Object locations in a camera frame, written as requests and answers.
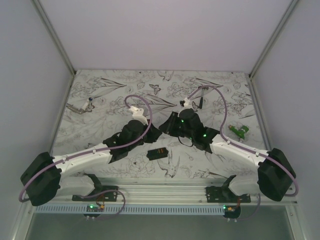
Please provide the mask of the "black fuse box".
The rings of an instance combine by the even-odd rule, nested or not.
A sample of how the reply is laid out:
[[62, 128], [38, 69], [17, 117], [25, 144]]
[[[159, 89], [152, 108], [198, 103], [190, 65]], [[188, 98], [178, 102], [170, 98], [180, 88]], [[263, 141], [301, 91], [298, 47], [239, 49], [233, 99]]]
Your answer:
[[169, 154], [169, 151], [165, 147], [148, 150], [146, 157], [150, 160], [158, 160], [162, 158], [166, 158]]

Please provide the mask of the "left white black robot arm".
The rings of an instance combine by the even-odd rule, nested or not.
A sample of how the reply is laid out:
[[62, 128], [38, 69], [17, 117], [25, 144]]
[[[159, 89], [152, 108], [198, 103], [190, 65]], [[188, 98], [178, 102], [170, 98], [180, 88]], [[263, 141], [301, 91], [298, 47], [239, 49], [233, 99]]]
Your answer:
[[131, 106], [129, 109], [132, 120], [102, 143], [65, 155], [51, 156], [47, 151], [40, 153], [20, 177], [23, 190], [19, 194], [19, 201], [31, 202], [34, 207], [38, 207], [57, 196], [98, 200], [102, 188], [98, 185], [97, 177], [92, 173], [85, 173], [83, 177], [75, 174], [94, 166], [119, 161], [134, 148], [155, 143], [162, 134], [153, 125], [153, 120], [144, 116], [142, 108]]

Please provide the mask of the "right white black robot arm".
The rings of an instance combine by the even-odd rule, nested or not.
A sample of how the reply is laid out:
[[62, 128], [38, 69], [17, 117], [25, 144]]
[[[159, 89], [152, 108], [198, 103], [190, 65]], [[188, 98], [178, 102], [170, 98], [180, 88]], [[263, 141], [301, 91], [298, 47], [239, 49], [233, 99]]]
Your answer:
[[191, 140], [199, 150], [245, 164], [254, 172], [252, 175], [231, 175], [222, 185], [222, 198], [234, 202], [246, 194], [263, 194], [280, 202], [296, 174], [285, 154], [273, 148], [271, 151], [257, 149], [243, 143], [235, 143], [225, 137], [220, 130], [204, 126], [199, 115], [191, 108], [184, 107], [180, 112], [173, 111], [159, 127], [171, 137]]

